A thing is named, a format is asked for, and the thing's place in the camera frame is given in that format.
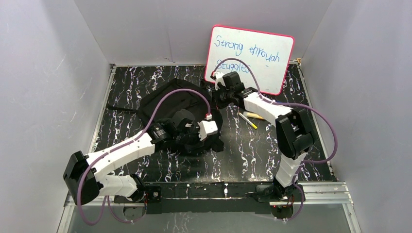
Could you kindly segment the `black backpack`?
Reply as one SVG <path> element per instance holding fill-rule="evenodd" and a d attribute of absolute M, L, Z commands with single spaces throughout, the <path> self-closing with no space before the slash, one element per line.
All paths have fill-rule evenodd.
<path fill-rule="evenodd" d="M 200 140 L 199 123 L 211 112 L 218 130 L 223 117 L 212 96 L 203 86 L 189 81 L 173 79 L 140 100 L 138 109 L 106 106 L 107 109 L 137 114 L 142 124 L 148 125 L 155 151 L 198 154 L 205 150 L 221 152 L 224 143 L 220 132 Z"/>

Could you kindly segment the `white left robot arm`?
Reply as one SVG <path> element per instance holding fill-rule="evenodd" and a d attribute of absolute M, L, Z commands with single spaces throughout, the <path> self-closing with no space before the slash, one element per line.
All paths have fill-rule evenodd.
<path fill-rule="evenodd" d="M 112 171 L 162 149 L 203 146 L 206 138 L 216 131 L 211 113 L 197 120 L 190 111 L 182 109 L 171 118 L 150 119 L 146 128 L 118 144 L 88 154 L 73 153 L 63 180 L 77 206 L 103 196 L 123 196 L 139 202 L 151 189 L 137 175 L 116 176 L 110 174 Z"/>

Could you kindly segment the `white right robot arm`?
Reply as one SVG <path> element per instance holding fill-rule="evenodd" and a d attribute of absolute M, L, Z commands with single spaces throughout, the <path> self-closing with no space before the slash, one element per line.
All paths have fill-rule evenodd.
<path fill-rule="evenodd" d="M 213 72 L 215 81 L 213 97 L 219 108 L 234 104 L 258 114 L 275 126 L 280 167 L 274 177 L 274 196 L 286 201 L 296 187 L 297 172 L 305 159 L 315 136 L 304 108 L 290 108 L 273 102 L 253 87 L 246 88 L 237 72 Z"/>

